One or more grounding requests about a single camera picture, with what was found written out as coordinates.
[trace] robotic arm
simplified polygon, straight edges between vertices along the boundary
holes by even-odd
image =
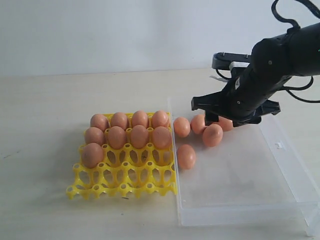
[[[251,55],[219,52],[214,54],[212,68],[227,80],[222,91],[204,96],[195,96],[191,109],[205,111],[205,124],[218,122],[218,116],[233,121],[233,126],[259,124],[262,116],[278,114],[280,105],[269,98],[277,91],[285,90],[296,99],[307,103],[320,101],[305,100],[295,96],[291,90],[305,90],[304,87],[284,86],[292,76],[320,75],[320,22],[304,28],[293,19],[285,19],[276,11],[279,0],[271,10],[274,17],[283,23],[292,24],[287,33],[265,38],[252,49]],[[304,4],[317,18],[320,10],[309,0],[296,0]],[[230,70],[231,77],[219,70]]]

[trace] table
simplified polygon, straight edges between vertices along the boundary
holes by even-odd
[[[167,97],[201,96],[224,83],[212,69],[0,78],[0,234],[3,240],[46,239],[290,239],[305,238],[304,222],[179,227],[175,196],[68,200],[72,165],[95,113],[154,112]],[[298,95],[319,99],[320,77]],[[302,86],[309,79],[294,78]],[[278,115],[320,186],[319,105],[285,92]]]

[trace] egg tray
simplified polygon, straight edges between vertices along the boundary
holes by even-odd
[[[148,112],[149,126],[153,112]],[[73,165],[75,173],[74,182],[66,189],[69,199],[75,195],[81,195],[88,199],[90,195],[99,198],[102,193],[110,197],[120,193],[127,197],[129,193],[137,198],[143,192],[152,194],[158,192],[161,196],[172,191],[177,194],[176,173],[173,145],[168,149],[157,149],[151,142],[153,128],[149,127],[149,143],[141,149],[134,148],[130,143],[130,132],[132,130],[131,118],[133,113],[126,113],[129,119],[129,128],[126,129],[127,143],[121,149],[113,149],[108,144],[102,145],[104,159],[94,168],[87,168],[79,163]],[[111,122],[113,114],[104,114]],[[78,152],[81,156],[83,147]]]

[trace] egg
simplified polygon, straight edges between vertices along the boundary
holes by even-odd
[[[198,114],[193,117],[191,120],[191,129],[195,134],[202,134],[206,128],[204,114]]]
[[[176,151],[178,166],[181,169],[192,169],[196,163],[196,152],[188,144],[181,145]]]
[[[86,145],[81,153],[82,164],[89,169],[96,167],[104,158],[105,152],[103,148],[95,142]]]
[[[151,125],[155,129],[157,127],[169,127],[170,120],[165,111],[159,110],[156,111],[151,118]]]
[[[224,132],[231,131],[234,128],[234,124],[232,120],[219,116],[219,122],[215,122],[218,124]]]
[[[125,130],[119,126],[113,126],[107,133],[107,141],[111,148],[121,149],[127,143]]]
[[[152,132],[152,142],[157,149],[167,149],[172,144],[171,132],[164,126],[156,127]]]
[[[185,138],[190,133],[190,122],[185,117],[178,117],[173,122],[173,129],[175,134],[177,134],[180,138]]]
[[[103,131],[95,126],[92,126],[85,131],[84,141],[86,144],[96,143],[102,146],[106,142],[106,137]]]
[[[221,126],[218,124],[211,124],[204,130],[202,134],[204,145],[207,147],[217,146],[222,140],[223,133],[224,132]]]
[[[136,111],[131,118],[131,125],[132,127],[137,125],[142,125],[145,128],[148,128],[149,126],[148,115],[142,110]]]
[[[129,119],[123,112],[116,112],[110,120],[111,127],[118,126],[123,130],[129,127]]]
[[[142,149],[149,142],[149,132],[142,125],[136,125],[130,132],[130,142],[136,149]]]
[[[109,127],[108,118],[106,118],[103,114],[95,114],[90,120],[90,127],[96,127],[102,132],[105,132],[105,130]]]

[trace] yellow egg tray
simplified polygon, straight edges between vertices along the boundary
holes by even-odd
[[[149,126],[153,112],[148,112]],[[113,114],[104,114],[109,123]],[[127,143],[121,149],[113,149],[108,144],[102,145],[104,160],[95,168],[83,166],[82,160],[73,165],[75,173],[74,182],[66,189],[69,199],[75,195],[81,195],[88,199],[90,195],[99,198],[102,193],[110,197],[120,193],[127,197],[129,193],[137,198],[143,192],[152,194],[158,192],[161,196],[168,191],[177,194],[175,158],[173,147],[157,149],[151,142],[151,134],[154,130],[148,128],[149,143],[142,149],[134,148],[130,144],[130,132],[132,130],[131,118],[133,113],[126,113],[129,119],[129,128],[126,129]],[[81,155],[84,145],[78,149]]]

